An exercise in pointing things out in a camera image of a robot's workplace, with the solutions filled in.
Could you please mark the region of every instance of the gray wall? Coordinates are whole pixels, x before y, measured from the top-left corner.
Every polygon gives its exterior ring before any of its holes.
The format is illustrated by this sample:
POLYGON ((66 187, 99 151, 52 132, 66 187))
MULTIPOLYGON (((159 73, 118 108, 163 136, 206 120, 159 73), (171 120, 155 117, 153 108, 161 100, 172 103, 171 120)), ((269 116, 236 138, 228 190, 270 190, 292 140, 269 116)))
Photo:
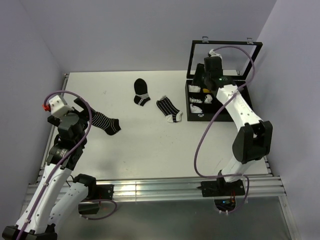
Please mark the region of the gray wall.
POLYGON ((320 228, 320 1, 278 0, 258 40, 263 51, 250 88, 273 124, 269 160, 281 175, 304 240, 320 228))
POLYGON ((191 41, 257 39, 276 0, 20 0, 65 72, 186 70, 191 41))
POLYGON ((0 1, 0 232, 19 217, 48 139, 45 96, 63 74, 18 0, 0 1))

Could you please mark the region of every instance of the sock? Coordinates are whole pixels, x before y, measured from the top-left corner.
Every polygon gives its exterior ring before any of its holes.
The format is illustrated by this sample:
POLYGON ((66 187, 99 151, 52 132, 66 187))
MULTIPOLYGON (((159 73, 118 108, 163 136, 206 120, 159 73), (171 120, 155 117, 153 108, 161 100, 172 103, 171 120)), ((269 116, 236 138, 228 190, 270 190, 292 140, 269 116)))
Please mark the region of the sock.
POLYGON ((201 87, 189 85, 189 93, 200 93, 201 87))
POLYGON ((189 97, 190 103, 196 103, 196 104, 202 104, 202 101, 200 99, 195 99, 193 97, 189 97))
POLYGON ((202 109, 198 106, 193 106, 190 104, 190 111, 192 114, 202 114, 202 109))
POLYGON ((134 91, 135 91, 134 102, 139 106, 145 105, 145 103, 150 100, 147 83, 145 82, 145 80, 138 78, 134 82, 134 91))
POLYGON ((92 118, 92 125, 104 130, 108 135, 115 135, 121 130, 119 126, 119 119, 109 118, 101 112, 96 112, 92 118))
POLYGON ((176 109, 167 96, 163 96, 159 101, 156 101, 156 105, 163 112, 169 123, 181 121, 182 111, 176 109))
POLYGON ((205 104, 210 104, 212 102, 213 98, 210 94, 205 95, 204 97, 204 103, 205 104))

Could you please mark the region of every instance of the sock pair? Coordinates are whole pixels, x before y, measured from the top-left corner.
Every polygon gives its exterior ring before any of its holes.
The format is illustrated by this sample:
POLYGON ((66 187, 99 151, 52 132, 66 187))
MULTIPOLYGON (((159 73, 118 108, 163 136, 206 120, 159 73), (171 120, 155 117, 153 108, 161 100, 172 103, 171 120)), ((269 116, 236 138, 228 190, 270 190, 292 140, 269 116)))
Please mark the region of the sock pair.
MULTIPOLYGON (((143 79, 138 78, 134 82, 134 91, 134 102, 137 105, 144 106, 146 102, 151 100, 148 94, 147 83, 143 79)), ((160 100, 156 101, 156 105, 163 112, 169 123, 177 123, 181 121, 182 112, 175 108, 167 96, 163 96, 160 100)))

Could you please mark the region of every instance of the open box lid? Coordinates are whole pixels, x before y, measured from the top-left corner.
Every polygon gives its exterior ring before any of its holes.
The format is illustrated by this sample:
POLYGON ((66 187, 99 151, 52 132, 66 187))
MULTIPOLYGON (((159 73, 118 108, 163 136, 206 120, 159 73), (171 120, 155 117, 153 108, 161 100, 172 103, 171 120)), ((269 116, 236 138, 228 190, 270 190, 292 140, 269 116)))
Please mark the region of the open box lid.
MULTIPOLYGON (((241 47, 247 53, 251 54, 253 61, 256 60, 263 46, 262 42, 252 42, 250 38, 248 38, 248 41, 210 41, 208 37, 204 36, 202 40, 193 40, 186 78, 194 78, 197 64, 204 63, 204 58, 208 56, 211 49, 226 45, 237 45, 241 47)), ((252 64, 243 52, 236 48, 223 48, 219 49, 217 53, 222 56, 223 75, 232 77, 234 80, 246 80, 252 64)))

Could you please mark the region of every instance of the cable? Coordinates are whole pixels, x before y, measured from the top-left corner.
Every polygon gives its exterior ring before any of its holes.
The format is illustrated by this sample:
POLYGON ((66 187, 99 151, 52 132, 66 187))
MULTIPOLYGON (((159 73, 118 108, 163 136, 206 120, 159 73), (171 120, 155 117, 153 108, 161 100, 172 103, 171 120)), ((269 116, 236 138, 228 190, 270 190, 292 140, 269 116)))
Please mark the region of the cable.
POLYGON ((195 154, 194 154, 194 161, 193 161, 193 167, 194 167, 194 170, 196 172, 196 174, 198 174, 201 178, 205 178, 205 179, 218 179, 218 178, 225 178, 225 177, 245 177, 246 180, 247 180, 247 185, 246 185, 246 192, 245 192, 245 195, 244 195, 244 198, 242 200, 242 202, 233 210, 229 211, 229 213, 233 213, 235 211, 237 211, 239 208, 241 208, 246 200, 247 200, 247 197, 248 197, 248 194, 249 194, 249 185, 250 185, 250 180, 249 180, 249 177, 247 175, 244 175, 244 174, 226 174, 226 175, 217 175, 217 176, 206 176, 206 175, 202 175, 199 171, 198 171, 198 168, 197 168, 197 159, 198 159, 198 153, 199 153, 199 150, 200 150, 200 147, 211 127, 211 125, 214 123, 214 121, 216 120, 217 116, 221 113, 221 111, 223 109, 226 108, 226 106, 236 97, 236 95, 238 94, 239 91, 241 91, 246 85, 248 85, 249 83, 252 82, 252 80, 254 79, 255 77, 255 74, 256 74, 256 66, 255 66, 255 63, 253 61, 253 59, 251 58, 251 56, 249 55, 249 53, 247 53, 245 50, 243 50, 241 47, 238 47, 238 46, 221 46, 221 47, 218 47, 217 49, 215 49, 214 51, 217 51, 217 50, 220 50, 220 49, 225 49, 225 48, 233 48, 233 49, 239 49, 240 51, 242 51, 250 60, 251 64, 252 64, 252 75, 251 75, 251 78, 246 81, 244 84, 242 84, 241 86, 239 86, 235 93, 231 96, 231 98, 224 104, 222 105, 222 107, 220 107, 220 109, 215 113, 215 115, 213 116, 213 118, 211 119, 211 121, 209 122, 208 126, 206 127, 201 139, 200 139, 200 142, 196 148, 196 151, 195 151, 195 154))
POLYGON ((114 204, 114 209, 112 210, 112 212, 110 212, 109 214, 102 216, 102 217, 88 217, 88 216, 83 216, 81 215, 82 218, 87 219, 87 220, 102 220, 102 219, 106 219, 107 217, 110 217, 112 214, 114 214, 117 209, 118 209, 118 205, 115 201, 113 200, 109 200, 109 199, 96 199, 96 200, 89 200, 89 202, 110 202, 114 204))
MULTIPOLYGON (((70 174, 70 177, 72 178, 72 182, 74 182, 75 179, 74 179, 74 177, 73 177, 71 174, 70 174)), ((68 186, 71 188, 71 185, 69 184, 68 180, 66 180, 65 182, 66 182, 66 184, 68 184, 68 186)))
POLYGON ((29 224, 30 220, 31 220, 31 217, 33 216, 42 196, 44 195, 45 193, 45 190, 46 190, 46 187, 49 185, 50 183, 50 180, 52 178, 52 176, 55 174, 55 172, 57 171, 57 169, 60 167, 60 165, 80 146, 80 144, 86 139, 90 129, 91 129, 91 125, 92 125, 92 113, 91 113, 91 108, 90 108, 90 105, 89 103, 87 103, 81 96, 79 96, 78 94, 72 92, 72 91, 66 91, 66 90, 59 90, 59 91, 54 91, 52 93, 50 93, 48 96, 46 96, 46 98, 44 99, 44 105, 46 106, 47 105, 47 101, 48 99, 53 96, 53 95, 56 95, 56 94, 70 94, 70 95, 73 95, 77 98, 79 98, 83 103, 84 105, 86 106, 86 108, 88 109, 88 113, 89 113, 89 124, 88 124, 88 128, 84 134, 84 136, 81 138, 81 140, 66 154, 64 155, 64 157, 55 165, 55 167, 52 169, 52 171, 50 172, 50 174, 48 175, 46 181, 45 181, 45 185, 43 185, 43 187, 41 188, 40 190, 40 193, 38 195, 38 197, 36 198, 29 214, 28 214, 28 217, 26 219, 26 222, 23 224, 16 240, 19 240, 22 236, 22 234, 25 232, 26 228, 27 228, 27 225, 29 224))

